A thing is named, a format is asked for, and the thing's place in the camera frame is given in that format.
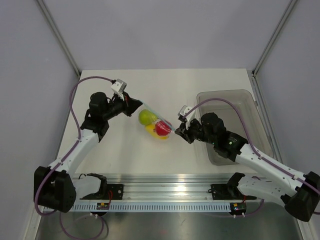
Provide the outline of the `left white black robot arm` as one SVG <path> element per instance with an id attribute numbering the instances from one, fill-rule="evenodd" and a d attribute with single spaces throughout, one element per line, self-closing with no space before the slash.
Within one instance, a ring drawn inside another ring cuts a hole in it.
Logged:
<path id="1" fill-rule="evenodd" d="M 111 101 L 103 92 L 90 96 L 88 110 L 82 125 L 78 127 L 78 137 L 73 146 L 49 166 L 39 166 L 34 172 L 33 202 L 41 216 L 39 207 L 67 213 L 77 199 L 77 190 L 72 177 L 88 153 L 103 139 L 109 129 L 109 120 L 119 114 L 130 117 L 143 103 L 131 98 L 126 92 L 122 96 L 113 95 Z"/>

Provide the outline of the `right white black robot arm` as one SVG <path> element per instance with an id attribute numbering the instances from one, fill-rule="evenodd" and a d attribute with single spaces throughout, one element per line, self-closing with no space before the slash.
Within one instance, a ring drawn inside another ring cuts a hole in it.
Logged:
<path id="1" fill-rule="evenodd" d="M 255 183 L 244 173 L 234 173 L 226 183 L 230 197 L 253 196 L 276 203 L 303 222 L 309 222 L 316 214 L 320 202 L 320 176 L 317 173 L 295 170 L 268 156 L 248 138 L 227 130 L 223 120 L 213 112 L 204 114 L 200 120 L 180 112 L 178 119 L 181 124 L 175 134 L 189 144 L 195 140 L 210 144 L 219 156 L 267 178 L 267 181 Z"/>

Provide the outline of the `clear zip top bag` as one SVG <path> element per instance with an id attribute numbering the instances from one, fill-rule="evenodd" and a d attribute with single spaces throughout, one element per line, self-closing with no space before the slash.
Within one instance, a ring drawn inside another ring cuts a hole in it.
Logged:
<path id="1" fill-rule="evenodd" d="M 145 102 L 142 102 L 141 107 L 138 113 L 140 125 L 153 138 L 167 140 L 176 128 Z"/>

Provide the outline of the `green toy pear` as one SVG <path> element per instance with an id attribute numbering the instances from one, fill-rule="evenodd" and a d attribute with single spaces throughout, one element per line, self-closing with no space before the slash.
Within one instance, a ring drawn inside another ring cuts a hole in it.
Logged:
<path id="1" fill-rule="evenodd" d="M 147 109 L 140 111 L 138 121 L 141 125 L 148 126 L 158 120 L 158 117 Z"/>

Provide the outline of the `red toy apple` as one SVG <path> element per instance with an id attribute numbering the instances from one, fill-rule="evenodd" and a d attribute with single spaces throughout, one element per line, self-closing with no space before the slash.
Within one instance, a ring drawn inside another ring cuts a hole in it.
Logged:
<path id="1" fill-rule="evenodd" d="M 172 129 L 164 121 L 160 120 L 155 124 L 155 132 L 158 136 L 164 137 L 171 133 Z"/>

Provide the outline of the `yellow toy lemon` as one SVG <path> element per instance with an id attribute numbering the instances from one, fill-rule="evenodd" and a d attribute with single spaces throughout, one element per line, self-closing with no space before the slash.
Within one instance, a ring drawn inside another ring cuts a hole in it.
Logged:
<path id="1" fill-rule="evenodd" d="M 152 137 L 159 139 L 159 140 L 166 140 L 169 135 L 170 131 L 158 130 L 155 124 L 149 124 L 144 127 L 147 133 L 149 133 Z"/>

